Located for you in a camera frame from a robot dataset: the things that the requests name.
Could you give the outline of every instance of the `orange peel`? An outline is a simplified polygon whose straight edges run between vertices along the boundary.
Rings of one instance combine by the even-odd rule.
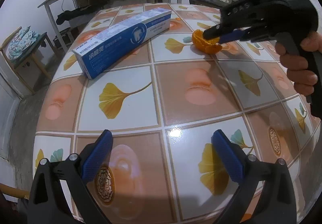
[[[203,32],[201,30],[195,30],[192,34],[192,42],[194,46],[207,54],[215,54],[218,53],[223,47],[218,44],[219,37],[206,40],[203,38]]]

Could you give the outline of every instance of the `blue and white box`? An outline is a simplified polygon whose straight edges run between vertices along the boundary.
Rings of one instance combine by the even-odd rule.
[[[131,50],[170,27],[171,10],[155,8],[95,35],[73,50],[89,79],[94,79]]]

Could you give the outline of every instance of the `finger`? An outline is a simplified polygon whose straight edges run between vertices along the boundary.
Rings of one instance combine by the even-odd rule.
[[[284,55],[286,53],[285,47],[279,42],[275,44],[275,50],[279,55]]]
[[[280,56],[281,64],[290,70],[306,70],[308,68],[308,61],[298,55],[284,54]]]
[[[310,32],[307,38],[301,42],[301,47],[305,51],[320,51],[322,53],[322,36],[317,32]]]
[[[313,86],[300,83],[294,84],[294,90],[299,94],[303,94],[304,96],[310,95],[314,92]]]
[[[318,82],[318,77],[313,71],[310,70],[287,70],[287,78],[291,81],[307,85],[315,85]]]

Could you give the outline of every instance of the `ginkgo leaf pattern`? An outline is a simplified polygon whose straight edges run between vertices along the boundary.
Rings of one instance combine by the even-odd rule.
[[[64,71],[68,70],[76,61],[77,59],[75,54],[72,54],[72,56],[70,56],[64,64]]]
[[[142,89],[131,93],[125,93],[119,90],[113,83],[108,83],[103,89],[103,92],[99,95],[99,108],[105,114],[108,119],[114,119],[122,108],[124,99],[127,96],[143,91],[152,84],[144,86]]]
[[[210,27],[212,27],[212,26],[210,26],[210,25],[206,25],[206,24],[199,23],[199,22],[197,22],[197,25],[198,25],[200,28],[203,28],[203,29],[205,29],[205,30],[207,30],[207,29],[209,29]]]
[[[305,127],[305,118],[306,118],[306,116],[307,116],[307,113],[306,113],[306,115],[303,117],[303,116],[300,114],[300,112],[298,111],[298,109],[297,109],[297,108],[295,108],[295,115],[296,115],[296,120],[297,120],[297,122],[298,122],[298,125],[300,126],[300,128],[301,128],[302,132],[305,134],[305,129],[306,129],[306,127]]]
[[[102,23],[101,23],[101,22],[96,22],[96,23],[92,24],[92,25],[91,25],[91,27],[92,27],[92,28],[94,28],[94,27],[96,27],[96,26],[99,26],[100,24],[103,24],[103,23],[105,23],[105,22],[108,22],[109,20],[110,20],[110,19],[107,19],[107,20],[103,21]]]
[[[53,154],[50,156],[50,162],[62,161],[63,153],[64,153],[63,149],[54,151]]]
[[[260,88],[258,87],[257,82],[263,78],[263,74],[260,78],[254,79],[249,76],[246,72],[238,70],[240,80],[245,84],[245,87],[249,89],[256,96],[260,96]]]
[[[37,170],[37,167],[39,165],[39,162],[43,158],[44,158],[43,151],[42,151],[42,149],[39,149],[38,154],[37,154],[37,158],[36,158],[36,161],[35,161],[36,170]]]
[[[182,41],[183,41],[184,43],[190,43],[190,42],[192,42],[192,38],[191,38],[191,36],[184,37]]]
[[[255,46],[251,45],[249,42],[247,43],[247,46],[249,47],[249,49],[251,49],[258,56],[260,56],[260,50],[263,50],[263,49],[256,48]]]
[[[303,108],[302,103],[300,103],[300,111],[301,111],[302,115],[304,115],[305,110],[304,110],[304,108]]]
[[[181,43],[173,38],[169,38],[165,43],[165,48],[168,49],[172,53],[181,53],[184,46],[191,45],[191,44],[184,44]]]
[[[232,143],[239,145],[239,147],[241,147],[242,149],[243,148],[251,148],[245,144],[244,138],[243,138],[243,135],[242,135],[242,132],[240,129],[235,131],[235,133],[231,136],[230,141]]]
[[[221,195],[225,191],[229,175],[211,143],[206,143],[202,153],[202,160],[198,164],[202,184],[213,195]]]

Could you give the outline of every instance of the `storage box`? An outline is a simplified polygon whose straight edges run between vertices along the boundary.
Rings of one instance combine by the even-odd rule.
[[[170,27],[171,10],[155,8],[121,21],[95,35],[73,50],[89,79],[131,50]]]

